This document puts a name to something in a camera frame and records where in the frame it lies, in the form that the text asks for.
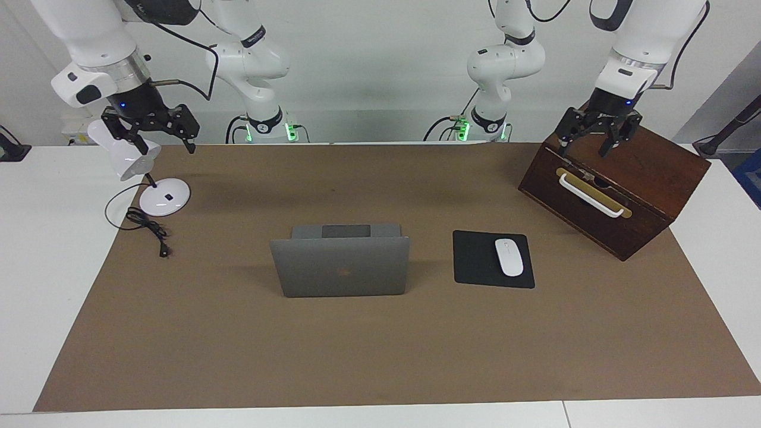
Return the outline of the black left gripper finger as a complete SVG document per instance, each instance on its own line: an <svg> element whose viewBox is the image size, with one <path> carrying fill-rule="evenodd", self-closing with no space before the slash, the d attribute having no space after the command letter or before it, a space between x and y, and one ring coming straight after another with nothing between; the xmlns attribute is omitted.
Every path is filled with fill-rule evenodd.
<svg viewBox="0 0 761 428"><path fill-rule="evenodd" d="M639 129L643 116L639 112L631 112L621 118L607 118L603 130L606 138L600 146L598 154L604 158L617 148L620 143L630 141Z"/></svg>
<svg viewBox="0 0 761 428"><path fill-rule="evenodd" d="M577 139L589 135L593 130L595 130L595 112L568 108L555 127L560 157L565 158L571 144Z"/></svg>

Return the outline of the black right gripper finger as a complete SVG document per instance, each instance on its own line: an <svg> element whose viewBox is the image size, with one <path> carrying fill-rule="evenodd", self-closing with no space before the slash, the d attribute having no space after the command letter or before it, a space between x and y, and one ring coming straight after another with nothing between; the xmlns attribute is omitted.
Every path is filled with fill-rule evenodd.
<svg viewBox="0 0 761 428"><path fill-rule="evenodd" d="M163 132L179 138L188 154L194 154L196 145L193 139L198 136L200 125L187 105L167 109L166 118L163 121Z"/></svg>
<svg viewBox="0 0 761 428"><path fill-rule="evenodd" d="M111 133L112 138L133 144L141 155L149 154L149 147L145 143L144 138L139 135L140 127L138 124L131 124L130 129L126 128L122 124L121 116L117 114L116 109L112 106L104 108L101 119L106 125L107 130Z"/></svg>

